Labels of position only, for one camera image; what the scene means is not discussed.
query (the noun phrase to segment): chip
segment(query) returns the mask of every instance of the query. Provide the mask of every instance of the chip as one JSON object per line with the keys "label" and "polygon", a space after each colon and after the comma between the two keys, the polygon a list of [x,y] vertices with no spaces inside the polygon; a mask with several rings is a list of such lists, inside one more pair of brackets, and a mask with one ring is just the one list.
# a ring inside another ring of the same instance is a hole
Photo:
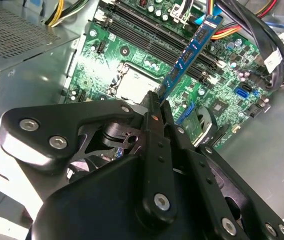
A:
{"label": "chip", "polygon": [[234,59],[236,59],[236,54],[235,53],[232,53],[231,55],[230,55],[230,60],[234,60]]}
{"label": "chip", "polygon": [[259,66],[257,68],[257,71],[260,72],[260,73],[263,73],[265,71],[265,67],[264,66]]}
{"label": "chip", "polygon": [[212,111],[212,113],[216,116],[221,116],[222,113],[225,111],[225,109],[228,107],[228,104],[216,99],[213,104],[210,107],[210,110]]}
{"label": "chip", "polygon": [[218,81],[218,82],[219,82],[220,84],[223,84],[223,83],[225,83],[225,81],[226,81],[226,79],[223,78],[223,77],[221,77],[220,81]]}
{"label": "chip", "polygon": [[172,73],[171,73],[171,82],[174,82],[178,73],[179,73],[179,69],[176,67],[173,69]]}
{"label": "chip", "polygon": [[207,85],[206,85],[206,88],[209,89],[209,90],[213,89],[213,87],[214,87],[213,84],[207,84]]}
{"label": "chip", "polygon": [[235,83],[230,82],[230,83],[228,84],[228,87],[231,88],[231,89],[233,89],[233,88],[235,87],[235,85],[236,85]]}
{"label": "chip", "polygon": [[183,54],[183,56],[182,56],[183,61],[184,61],[185,63],[186,63],[187,61],[189,61],[189,59],[191,58],[192,54],[193,54],[193,51],[192,51],[192,49],[189,48],[189,49]]}
{"label": "chip", "polygon": [[195,36],[195,39],[201,43],[203,41],[203,39],[206,37],[208,33],[208,30],[205,29],[205,28],[200,28],[197,33],[196,33],[196,36]]}
{"label": "chip", "polygon": [[219,68],[219,69],[217,70],[217,73],[218,73],[219,75],[223,75],[223,74],[224,74],[224,71]]}
{"label": "chip", "polygon": [[237,56],[237,57],[235,58],[236,61],[241,61],[241,59],[242,59],[241,56]]}

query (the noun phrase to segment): motherboard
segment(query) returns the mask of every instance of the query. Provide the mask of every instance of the motherboard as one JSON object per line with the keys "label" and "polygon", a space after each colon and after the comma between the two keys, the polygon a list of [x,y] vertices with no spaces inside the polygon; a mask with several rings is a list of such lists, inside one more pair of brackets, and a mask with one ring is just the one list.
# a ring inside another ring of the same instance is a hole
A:
{"label": "motherboard", "polygon": [[[101,1],[87,33],[66,103],[122,99],[139,104],[160,88],[203,15],[176,17],[175,0]],[[270,108],[268,72],[258,49],[234,33],[208,41],[168,97],[174,120],[196,146],[220,148],[249,118]]]}

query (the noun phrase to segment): sata port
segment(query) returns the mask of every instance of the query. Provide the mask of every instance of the sata port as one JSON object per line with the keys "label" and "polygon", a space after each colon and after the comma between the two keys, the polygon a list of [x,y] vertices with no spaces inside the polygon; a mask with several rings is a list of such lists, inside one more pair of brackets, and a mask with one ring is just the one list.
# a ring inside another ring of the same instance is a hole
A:
{"label": "sata port", "polygon": [[242,89],[244,89],[245,91],[247,91],[247,92],[252,92],[252,88],[251,88],[251,86],[249,86],[249,85],[247,85],[247,84],[245,84],[245,83],[241,83],[240,85],[239,85],[239,87],[240,88],[242,88]]}
{"label": "sata port", "polygon": [[245,91],[244,89],[240,88],[240,87],[237,87],[234,92],[239,95],[240,97],[242,98],[248,98],[249,94],[247,91]]}

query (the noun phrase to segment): power supply vent grille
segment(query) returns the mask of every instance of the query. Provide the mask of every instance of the power supply vent grille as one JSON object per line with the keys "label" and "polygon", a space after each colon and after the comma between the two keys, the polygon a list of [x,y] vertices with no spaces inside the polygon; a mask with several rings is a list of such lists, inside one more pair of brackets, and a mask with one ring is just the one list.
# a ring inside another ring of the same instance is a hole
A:
{"label": "power supply vent grille", "polygon": [[0,57],[9,59],[59,39],[0,6]]}

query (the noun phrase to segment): red wire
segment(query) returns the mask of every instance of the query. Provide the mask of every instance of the red wire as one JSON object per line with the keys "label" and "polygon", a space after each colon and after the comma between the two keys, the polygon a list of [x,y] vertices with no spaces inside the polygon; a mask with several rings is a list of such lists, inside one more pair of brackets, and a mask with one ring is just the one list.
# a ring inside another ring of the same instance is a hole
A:
{"label": "red wire", "polygon": [[209,15],[210,14],[210,9],[211,9],[211,0],[207,0],[208,4],[207,4],[207,10],[206,10],[206,14]]}
{"label": "red wire", "polygon": [[[271,3],[271,5],[270,5],[264,12],[262,12],[261,14],[258,15],[258,17],[259,17],[260,19],[261,19],[262,17],[264,17],[264,16],[274,7],[274,5],[276,4],[276,2],[277,2],[277,0],[274,0],[274,1]],[[226,31],[228,31],[228,30],[230,30],[230,29],[234,29],[234,28],[236,28],[236,27],[238,27],[238,25],[230,26],[230,27],[228,27],[228,28],[225,28],[225,29],[223,29],[223,30],[218,31],[218,32],[216,33],[216,35],[222,34],[222,33],[226,32]]]}

